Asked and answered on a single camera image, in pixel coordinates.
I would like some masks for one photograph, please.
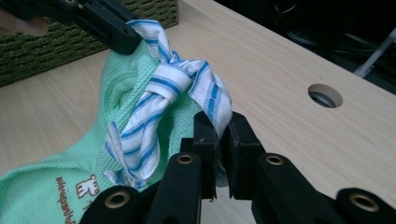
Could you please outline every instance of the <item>green cloth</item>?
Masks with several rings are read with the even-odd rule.
[[[0,223],[78,223],[94,198],[112,184],[105,170],[118,170],[104,152],[107,125],[123,128],[159,62],[142,41],[132,55],[111,52],[102,74],[95,123],[69,149],[0,177]],[[151,184],[168,159],[179,152],[181,138],[192,137],[193,116],[201,108],[185,92],[163,116],[157,130],[161,161]]]

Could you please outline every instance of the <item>round hole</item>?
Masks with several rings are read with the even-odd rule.
[[[181,155],[177,157],[177,161],[181,164],[190,164],[194,161],[194,158],[190,155]]]
[[[336,108],[343,104],[342,95],[335,89],[324,84],[313,84],[308,88],[308,95],[318,105]]]
[[[178,224],[177,217],[166,217],[163,219],[163,224]]]
[[[265,160],[273,165],[282,165],[283,164],[283,160],[282,158],[278,157],[278,156],[267,156],[267,158],[265,158]]]
[[[376,212],[379,210],[379,205],[373,199],[358,193],[351,194],[349,200],[359,208],[368,211]]]
[[[129,202],[129,193],[125,190],[114,192],[110,194],[106,200],[105,205],[108,208],[119,208]]]

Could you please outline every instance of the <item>white and blue fabric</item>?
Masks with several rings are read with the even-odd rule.
[[[231,98],[219,77],[206,61],[184,61],[171,50],[164,29],[156,21],[136,20],[127,23],[160,62],[140,97],[125,128],[120,132],[115,122],[108,128],[105,151],[122,166],[105,176],[117,185],[143,188],[152,177],[160,159],[156,129],[166,107],[188,87],[189,96],[206,113],[218,139],[231,120]]]

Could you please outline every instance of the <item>woven basket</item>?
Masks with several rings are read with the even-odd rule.
[[[177,0],[120,0],[140,19],[168,28],[178,23]],[[106,49],[76,25],[52,21],[44,37],[0,35],[0,87]]]

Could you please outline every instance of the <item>light wood surface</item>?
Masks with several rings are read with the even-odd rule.
[[[180,0],[166,30],[185,59],[206,59],[265,149],[288,157],[320,192],[357,187],[396,207],[396,97],[209,1]],[[93,123],[108,51],[0,89],[0,175],[62,151]],[[323,84],[337,108],[313,102]],[[249,202],[204,202],[203,223],[254,223]]]

